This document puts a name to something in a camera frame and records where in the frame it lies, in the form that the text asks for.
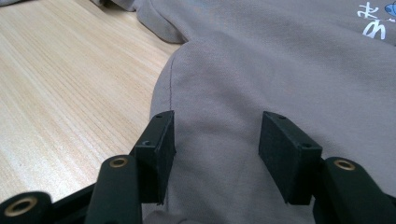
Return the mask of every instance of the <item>metal ring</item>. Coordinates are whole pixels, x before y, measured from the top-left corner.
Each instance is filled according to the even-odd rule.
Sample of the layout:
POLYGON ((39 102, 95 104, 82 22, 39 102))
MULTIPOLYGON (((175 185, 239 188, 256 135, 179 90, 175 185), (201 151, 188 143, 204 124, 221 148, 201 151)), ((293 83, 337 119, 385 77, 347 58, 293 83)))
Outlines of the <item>metal ring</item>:
POLYGON ((339 168, 347 171, 353 171, 356 169, 355 165, 352 164, 350 161, 336 160, 334 161, 334 164, 339 168))
POLYGON ((26 198, 19 199, 15 203, 12 203, 9 207, 6 208, 6 210, 4 211, 4 215, 6 215, 6 217, 16 217, 22 215, 23 213, 28 212, 33 207, 35 207, 36 204, 37 204, 37 198, 34 196, 29 196, 26 198), (18 206, 23 203, 28 203, 28 204, 26 206, 23 206, 22 208, 18 208, 18 206))
POLYGON ((110 162, 110 166, 113 168, 119 168, 119 167, 124 166, 126 163, 128 163, 128 159, 126 159, 124 157, 119 157, 119 158, 112 160, 110 162))

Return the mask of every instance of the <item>screw hole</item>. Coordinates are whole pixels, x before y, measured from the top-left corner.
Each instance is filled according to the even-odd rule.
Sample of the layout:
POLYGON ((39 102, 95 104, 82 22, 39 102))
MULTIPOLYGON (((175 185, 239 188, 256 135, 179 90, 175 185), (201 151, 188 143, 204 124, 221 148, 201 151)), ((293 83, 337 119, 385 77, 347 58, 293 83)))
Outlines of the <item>screw hole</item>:
POLYGON ((149 145, 151 145, 151 142, 150 141, 143 141, 142 145, 143 146, 149 146, 149 145))
POLYGON ((334 162, 334 164, 335 164, 337 167, 339 167, 339 168, 341 168, 341 169, 343 169, 343 170, 347 170, 347 171, 353 171, 353 170, 356 169, 355 165, 352 164, 352 163, 349 162, 349 161, 336 160, 336 161, 334 162))
POLYGON ((4 215, 6 217, 16 217, 22 215, 30 211, 37 204, 36 197, 26 197, 20 200, 17 200, 15 203, 12 203, 9 207, 7 207, 4 215))
POLYGON ((124 166, 127 162, 128 162, 128 160, 126 158, 120 157, 120 158, 116 158, 116 159, 112 160, 110 162, 110 166, 113 168, 119 168, 119 167, 124 166))
POLYGON ((308 144, 308 143, 302 143, 302 146, 303 146, 303 147, 312 147, 312 145, 311 145, 311 144, 308 144))

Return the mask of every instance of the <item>light wood desk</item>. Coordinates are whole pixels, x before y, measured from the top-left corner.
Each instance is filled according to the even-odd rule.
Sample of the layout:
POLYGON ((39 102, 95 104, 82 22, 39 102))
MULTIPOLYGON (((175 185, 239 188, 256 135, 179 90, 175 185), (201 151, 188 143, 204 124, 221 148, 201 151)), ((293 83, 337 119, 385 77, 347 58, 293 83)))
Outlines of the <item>light wood desk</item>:
POLYGON ((31 190, 56 202, 128 154, 178 47, 89 0, 0 7, 0 202, 31 190))

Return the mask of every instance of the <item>wooden table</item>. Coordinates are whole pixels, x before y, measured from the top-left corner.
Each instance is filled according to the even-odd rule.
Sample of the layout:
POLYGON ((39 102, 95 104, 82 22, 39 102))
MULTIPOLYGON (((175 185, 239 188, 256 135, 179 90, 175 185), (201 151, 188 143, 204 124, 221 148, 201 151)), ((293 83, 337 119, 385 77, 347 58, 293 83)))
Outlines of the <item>wooden table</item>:
POLYGON ((0 202, 31 190, 56 202, 129 153, 177 48, 116 6, 0 7, 0 202))

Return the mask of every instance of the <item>wood grain surface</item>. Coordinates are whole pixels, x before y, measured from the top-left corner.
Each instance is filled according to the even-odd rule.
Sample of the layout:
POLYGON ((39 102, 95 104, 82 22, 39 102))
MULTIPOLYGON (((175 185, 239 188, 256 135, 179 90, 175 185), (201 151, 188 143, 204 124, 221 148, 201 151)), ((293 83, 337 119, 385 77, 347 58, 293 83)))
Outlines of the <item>wood grain surface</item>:
POLYGON ((149 122, 155 82, 179 47, 116 6, 36 0, 0 7, 0 202, 54 202, 127 154, 149 122))

